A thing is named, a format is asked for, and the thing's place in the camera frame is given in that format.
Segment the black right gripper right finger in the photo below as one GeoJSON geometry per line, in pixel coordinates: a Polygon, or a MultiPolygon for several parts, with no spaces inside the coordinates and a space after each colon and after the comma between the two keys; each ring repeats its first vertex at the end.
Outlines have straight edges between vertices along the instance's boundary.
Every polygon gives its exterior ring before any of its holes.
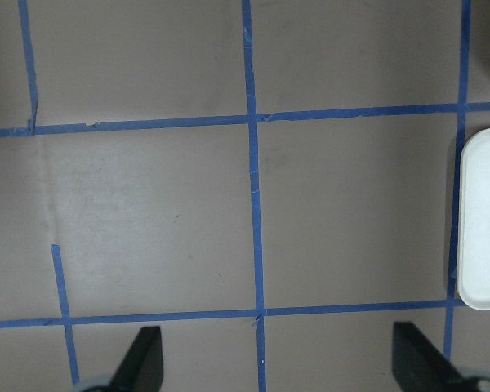
{"type": "Polygon", "coordinates": [[[404,392],[478,390],[478,380],[463,377],[412,322],[394,323],[392,374],[404,392]]]}

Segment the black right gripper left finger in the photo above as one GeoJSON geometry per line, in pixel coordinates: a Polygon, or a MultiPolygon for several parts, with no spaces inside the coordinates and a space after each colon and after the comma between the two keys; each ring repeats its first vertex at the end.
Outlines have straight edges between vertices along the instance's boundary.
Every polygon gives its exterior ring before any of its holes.
{"type": "Polygon", "coordinates": [[[110,379],[108,391],[159,392],[163,378],[161,328],[142,327],[110,379]]]}

